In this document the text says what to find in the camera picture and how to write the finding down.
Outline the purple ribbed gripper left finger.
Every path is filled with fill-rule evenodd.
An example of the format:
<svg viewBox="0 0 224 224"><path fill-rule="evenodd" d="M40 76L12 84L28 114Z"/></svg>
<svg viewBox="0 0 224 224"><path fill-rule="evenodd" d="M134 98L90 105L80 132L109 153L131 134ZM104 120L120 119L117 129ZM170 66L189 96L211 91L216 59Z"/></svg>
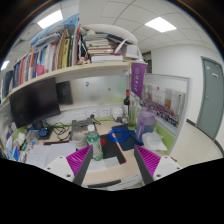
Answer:
<svg viewBox="0 0 224 224"><path fill-rule="evenodd" d="M73 154L59 156L45 167L45 170L81 186L93 156L93 146L87 146Z"/></svg>

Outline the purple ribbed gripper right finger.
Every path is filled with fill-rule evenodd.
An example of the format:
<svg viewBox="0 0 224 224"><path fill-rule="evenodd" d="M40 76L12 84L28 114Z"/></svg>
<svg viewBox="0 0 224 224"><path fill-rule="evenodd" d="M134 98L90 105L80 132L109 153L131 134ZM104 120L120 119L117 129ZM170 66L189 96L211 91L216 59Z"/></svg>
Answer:
<svg viewBox="0 0 224 224"><path fill-rule="evenodd" d="M182 169L171 157L160 157L138 145L134 147L134 156L145 185Z"/></svg>

